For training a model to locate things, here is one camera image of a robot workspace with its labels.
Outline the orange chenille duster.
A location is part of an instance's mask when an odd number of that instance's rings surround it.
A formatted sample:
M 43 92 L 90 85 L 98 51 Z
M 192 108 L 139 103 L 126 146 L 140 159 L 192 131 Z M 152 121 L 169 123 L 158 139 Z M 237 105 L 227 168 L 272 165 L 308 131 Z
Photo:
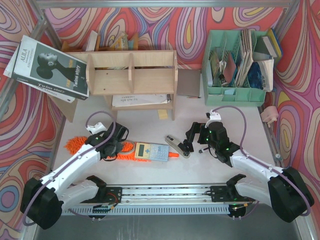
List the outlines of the orange chenille duster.
M 64 146 L 72 154 L 73 163 L 94 164 L 100 160 L 112 162 L 128 160 L 136 162 L 160 161 L 167 162 L 169 158 L 180 155 L 170 151 L 168 145 L 117 141 L 115 137 L 94 134 L 89 137 L 76 136 L 69 139 Z

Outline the yellow blue calculator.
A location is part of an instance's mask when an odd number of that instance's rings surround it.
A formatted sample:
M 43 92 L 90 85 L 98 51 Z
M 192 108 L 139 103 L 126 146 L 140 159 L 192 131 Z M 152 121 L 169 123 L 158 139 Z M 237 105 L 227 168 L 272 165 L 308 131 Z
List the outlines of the yellow blue calculator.
M 136 159 L 167 162 L 170 147 L 165 144 L 137 142 L 134 156 Z

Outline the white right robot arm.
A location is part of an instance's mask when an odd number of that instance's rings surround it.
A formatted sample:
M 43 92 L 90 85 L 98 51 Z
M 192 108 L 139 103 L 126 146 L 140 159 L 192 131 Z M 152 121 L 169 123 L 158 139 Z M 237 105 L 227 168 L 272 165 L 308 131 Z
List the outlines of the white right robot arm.
M 197 142 L 214 150 L 220 162 L 244 172 L 227 182 L 232 196 L 248 197 L 266 204 L 287 223 L 310 214 L 315 200 L 298 170 L 267 164 L 249 155 L 241 145 L 230 141 L 222 122 L 193 122 L 183 141 L 191 152 L 195 134 L 199 134 Z

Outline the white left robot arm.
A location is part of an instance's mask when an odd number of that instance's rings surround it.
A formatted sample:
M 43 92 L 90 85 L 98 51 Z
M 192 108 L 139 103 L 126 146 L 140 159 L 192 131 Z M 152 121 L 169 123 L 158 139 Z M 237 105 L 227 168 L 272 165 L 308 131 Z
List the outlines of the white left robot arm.
M 42 229 L 51 228 L 62 212 L 73 206 L 89 203 L 117 204 L 119 198 L 107 184 L 95 175 L 82 182 L 73 182 L 88 168 L 104 160 L 112 162 L 121 152 L 127 139 L 127 127 L 113 122 L 109 128 L 102 123 L 88 128 L 91 135 L 69 160 L 40 179 L 32 177 L 23 189 L 20 211 Z

